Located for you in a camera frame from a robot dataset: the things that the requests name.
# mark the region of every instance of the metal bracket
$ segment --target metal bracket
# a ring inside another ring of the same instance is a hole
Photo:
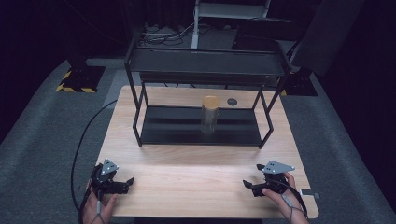
[[[277,161],[269,161],[262,169],[262,172],[265,174],[275,175],[293,170],[295,170],[294,166],[285,165]]]
[[[113,171],[118,170],[120,167],[109,159],[105,159],[101,175],[107,175]]]

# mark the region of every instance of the gray fabric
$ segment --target gray fabric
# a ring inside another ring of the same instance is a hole
[[[291,64],[325,76],[363,3],[364,0],[323,0]]]

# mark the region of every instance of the gray carpet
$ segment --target gray carpet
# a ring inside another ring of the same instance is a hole
[[[67,62],[60,64],[0,146],[0,223],[78,223],[70,169],[79,139],[92,116],[116,100],[120,87],[127,84],[123,60],[90,59],[87,64],[106,67],[97,93],[55,91],[69,68]],[[325,92],[311,78],[318,97],[281,97],[312,190],[320,194],[319,217],[311,223],[396,223]],[[84,137],[75,173],[78,201],[112,112],[112,107],[105,109]],[[113,222],[134,223],[134,219]],[[287,223],[285,219],[262,222]]]

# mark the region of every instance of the person's right hand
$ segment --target person's right hand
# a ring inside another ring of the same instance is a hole
[[[294,189],[296,189],[296,184],[294,182],[294,177],[289,174],[289,173],[284,173],[286,179],[288,179],[288,182],[290,186]],[[293,193],[287,189],[283,195],[285,195],[289,201],[291,202],[293,208],[290,208],[286,202],[283,200],[282,195],[275,193],[271,191],[270,189],[262,189],[262,193],[273,200],[277,207],[279,208],[280,213],[290,222],[290,223],[309,223],[308,220],[306,219],[301,205],[298,202],[297,198],[293,195]]]

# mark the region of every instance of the hand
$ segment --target hand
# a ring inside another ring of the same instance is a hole
[[[84,212],[82,215],[82,220],[84,224],[107,224],[113,215],[113,209],[117,202],[117,194],[113,194],[106,204],[101,204],[100,217],[97,214],[98,199],[96,195],[92,192],[88,197],[87,203],[84,207]]]
[[[294,177],[289,174],[284,174],[290,186],[296,189],[296,184],[294,182]],[[306,219],[303,211],[301,210],[301,205],[298,202],[297,198],[293,195],[293,193],[287,189],[283,195],[285,195],[289,201],[291,202],[293,208],[290,208],[286,202],[283,200],[282,196],[278,193],[271,191],[270,189],[262,189],[262,193],[273,200],[277,207],[279,208],[280,213],[290,222],[290,223],[309,223]]]

